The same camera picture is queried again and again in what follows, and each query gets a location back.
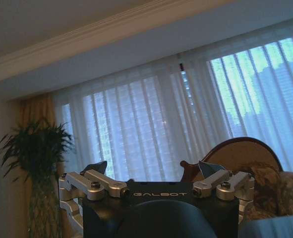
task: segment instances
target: curtain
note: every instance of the curtain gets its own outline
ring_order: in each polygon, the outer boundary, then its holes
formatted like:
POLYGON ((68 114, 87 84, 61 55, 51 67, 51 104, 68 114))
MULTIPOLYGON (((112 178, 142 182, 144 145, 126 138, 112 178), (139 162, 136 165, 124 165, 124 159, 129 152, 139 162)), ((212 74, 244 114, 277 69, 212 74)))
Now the curtain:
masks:
POLYGON ((76 145, 66 170, 106 160, 106 175, 118 180, 180 180, 179 163, 190 157, 177 107, 187 105, 172 91, 182 81, 172 56, 55 93, 57 121, 76 145))
POLYGON ((54 102, 74 136, 68 172, 106 160, 118 180, 177 181, 181 160, 239 136, 293 171, 293 20, 59 90, 54 102))
MULTIPOLYGON (((19 123, 22 126, 26 126, 31 121, 37 121, 39 119, 45 118, 50 124, 56 123, 55 120, 55 111, 51 94, 43 94, 41 96, 33 97, 27 100, 23 100, 20 102, 20 120, 19 123)), ((63 173, 63 164, 57 164, 58 174, 61 175, 63 173)), ((25 201, 24 204, 24 213, 25 213, 25 224, 27 227, 28 224, 28 206, 29 200, 31 197, 31 180, 28 179, 25 183, 25 201)), ((65 212, 61 213, 61 221, 62 221, 62 236, 64 238, 71 237, 73 231, 70 228, 68 218, 65 212)))
POLYGON ((192 151, 249 136, 293 171, 293 20, 184 52, 181 61, 194 105, 191 131, 206 138, 194 140, 192 151))

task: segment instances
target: screw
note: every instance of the screw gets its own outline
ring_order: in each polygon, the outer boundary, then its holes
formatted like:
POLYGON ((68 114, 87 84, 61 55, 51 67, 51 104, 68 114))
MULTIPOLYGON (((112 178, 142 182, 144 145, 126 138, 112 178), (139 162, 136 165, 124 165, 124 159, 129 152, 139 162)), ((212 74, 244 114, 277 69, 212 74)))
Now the screw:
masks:
POLYGON ((92 183, 91 183, 91 187, 92 187, 92 188, 100 188, 100 182, 97 182, 97 181, 92 182, 92 183))
POLYGON ((223 181, 221 183, 221 187, 225 188, 225 189, 229 189, 231 187, 231 184, 229 182, 227 182, 227 181, 223 181))
POLYGON ((193 190, 192 190, 192 194, 193 194, 195 197, 200 197, 200 195, 201 195, 201 190, 193 189, 193 190))
POLYGON ((129 195, 131 194, 131 191, 128 188, 123 188, 120 192, 120 197, 129 197, 129 195))
POLYGON ((83 200, 82 197, 78 198, 78 204, 79 204, 80 206, 82 206, 82 200, 83 200))

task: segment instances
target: potted plant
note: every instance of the potted plant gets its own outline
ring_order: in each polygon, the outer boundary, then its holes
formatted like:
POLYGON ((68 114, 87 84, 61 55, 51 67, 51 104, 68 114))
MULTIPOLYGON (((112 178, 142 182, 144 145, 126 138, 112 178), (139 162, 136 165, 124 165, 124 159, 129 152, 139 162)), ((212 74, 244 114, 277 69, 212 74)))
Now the potted plant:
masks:
POLYGON ((63 125, 50 125, 45 119, 18 126, 0 141, 1 166, 7 171, 20 167, 26 171, 24 182, 32 182, 28 231, 30 238, 60 238, 59 201, 53 177, 58 178, 56 164, 63 153, 72 149, 71 135, 63 125))

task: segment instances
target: fabric upholstery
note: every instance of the fabric upholstery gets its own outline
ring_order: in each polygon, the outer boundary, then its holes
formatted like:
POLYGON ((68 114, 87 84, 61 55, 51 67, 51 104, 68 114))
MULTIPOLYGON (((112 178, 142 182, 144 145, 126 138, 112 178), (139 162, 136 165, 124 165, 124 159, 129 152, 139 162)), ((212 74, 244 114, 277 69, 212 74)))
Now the fabric upholstery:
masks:
POLYGON ((279 172, 262 162, 244 164, 237 171, 251 173, 255 179, 254 206, 270 214, 278 213, 278 188, 281 183, 279 172))
POLYGON ((282 182, 278 194, 279 215, 293 215, 293 173, 281 173, 282 182))
POLYGON ((254 221, 254 220, 260 220, 260 219, 268 219, 268 218, 274 218, 277 217, 276 214, 271 213, 269 211, 266 211, 265 209, 262 209, 256 205, 253 205, 245 215, 246 221, 254 221))

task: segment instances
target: logo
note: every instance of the logo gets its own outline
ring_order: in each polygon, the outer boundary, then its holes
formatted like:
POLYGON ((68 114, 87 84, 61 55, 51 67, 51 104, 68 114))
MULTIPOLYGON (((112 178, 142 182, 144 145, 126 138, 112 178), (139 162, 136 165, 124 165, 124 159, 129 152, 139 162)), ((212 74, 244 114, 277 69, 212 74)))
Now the logo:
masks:
POLYGON ((149 192, 135 192, 133 196, 152 196, 152 197, 176 197, 176 196, 185 196, 186 192, 159 192, 159 193, 149 193, 149 192))

